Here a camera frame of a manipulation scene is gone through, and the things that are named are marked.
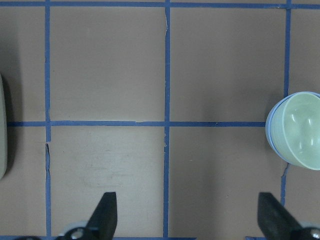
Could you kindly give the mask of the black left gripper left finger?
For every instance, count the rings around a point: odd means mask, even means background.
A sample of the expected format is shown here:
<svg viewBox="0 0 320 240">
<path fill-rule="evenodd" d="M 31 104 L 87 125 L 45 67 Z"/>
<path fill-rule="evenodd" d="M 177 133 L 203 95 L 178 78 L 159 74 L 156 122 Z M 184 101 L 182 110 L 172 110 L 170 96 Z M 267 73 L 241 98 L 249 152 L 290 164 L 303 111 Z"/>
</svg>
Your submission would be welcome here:
<svg viewBox="0 0 320 240">
<path fill-rule="evenodd" d="M 118 223 L 117 195 L 106 192 L 85 226 L 77 226 L 58 240 L 112 240 Z"/>
</svg>

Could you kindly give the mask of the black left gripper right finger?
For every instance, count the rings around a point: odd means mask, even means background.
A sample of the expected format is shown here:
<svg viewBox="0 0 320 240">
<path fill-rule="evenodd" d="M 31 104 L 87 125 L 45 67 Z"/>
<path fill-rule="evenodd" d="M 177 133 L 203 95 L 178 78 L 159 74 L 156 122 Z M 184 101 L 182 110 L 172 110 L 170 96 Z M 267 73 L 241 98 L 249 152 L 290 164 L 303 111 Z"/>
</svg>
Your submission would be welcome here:
<svg viewBox="0 0 320 240">
<path fill-rule="evenodd" d="M 320 228 L 303 226 L 270 193 L 260 192 L 257 223 L 267 240 L 318 240 Z"/>
</svg>

